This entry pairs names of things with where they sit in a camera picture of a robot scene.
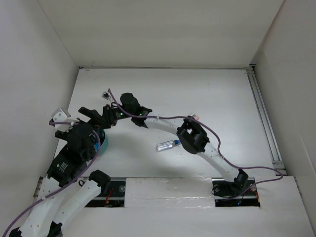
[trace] small bottle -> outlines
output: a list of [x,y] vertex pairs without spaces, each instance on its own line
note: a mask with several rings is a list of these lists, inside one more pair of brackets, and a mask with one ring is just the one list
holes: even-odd
[[172,149],[176,146],[179,146],[181,144],[180,140],[174,140],[174,141],[167,141],[157,144],[157,152],[162,152],[165,150]]

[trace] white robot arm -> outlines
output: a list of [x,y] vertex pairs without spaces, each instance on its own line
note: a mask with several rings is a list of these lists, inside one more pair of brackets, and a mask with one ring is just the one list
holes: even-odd
[[[103,93],[102,97],[111,99],[108,93]],[[66,110],[55,111],[50,124],[56,125],[58,131],[55,136],[66,140],[67,145],[49,167],[39,198],[44,198],[49,193],[73,183],[78,174],[87,168],[87,162],[97,156],[95,146],[97,144],[100,147],[103,143],[104,129],[115,126],[120,119],[130,117],[137,126],[158,129],[178,136],[186,151],[205,159],[234,187],[235,192],[243,190],[248,175],[243,170],[232,167],[220,156],[209,142],[207,133],[193,118],[160,119],[152,110],[141,107],[131,93],[123,94],[120,100],[121,106],[117,102],[117,106],[113,106],[112,103],[104,106],[102,115],[96,110],[81,107],[79,112],[90,118],[88,122],[72,119]],[[12,230],[9,236],[61,237],[64,228],[90,200],[108,191],[110,180],[111,178],[100,170],[92,172],[89,180],[66,204],[60,207],[67,190],[45,199],[32,209],[27,221],[20,228]]]

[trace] red wire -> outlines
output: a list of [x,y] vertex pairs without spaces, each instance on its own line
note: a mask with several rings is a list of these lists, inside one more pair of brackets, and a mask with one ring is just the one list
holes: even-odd
[[253,191],[252,189],[248,189],[248,191],[253,192],[256,195],[257,199],[259,198],[258,193],[256,191]]
[[105,199],[105,203],[106,203],[106,204],[109,203],[108,199],[109,199],[109,197],[111,196],[112,192],[113,192],[113,188],[110,189],[110,193],[109,193],[109,195],[107,195],[107,198]]

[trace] white connector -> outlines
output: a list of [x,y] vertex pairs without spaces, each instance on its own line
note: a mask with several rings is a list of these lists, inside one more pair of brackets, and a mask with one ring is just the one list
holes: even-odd
[[72,118],[71,115],[68,113],[66,109],[63,108],[58,108],[55,110],[55,112],[51,115],[54,122],[70,122],[72,123],[71,125],[69,124],[56,124],[55,128],[56,130],[62,131],[62,132],[67,132],[70,129],[73,128],[73,124],[75,122],[79,122],[78,119]]
[[103,99],[106,99],[106,100],[109,102],[109,104],[111,104],[111,103],[114,102],[114,100],[112,99],[111,95],[110,95],[109,92],[107,92],[107,91],[104,91],[104,92],[102,93],[101,97],[102,97]]

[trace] white wall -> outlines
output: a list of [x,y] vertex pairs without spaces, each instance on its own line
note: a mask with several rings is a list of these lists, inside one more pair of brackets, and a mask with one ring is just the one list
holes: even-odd
[[247,67],[283,0],[38,0],[77,66]]
[[32,202],[78,71],[36,0],[0,0],[0,232]]
[[285,0],[256,75],[285,167],[316,230],[316,1]]

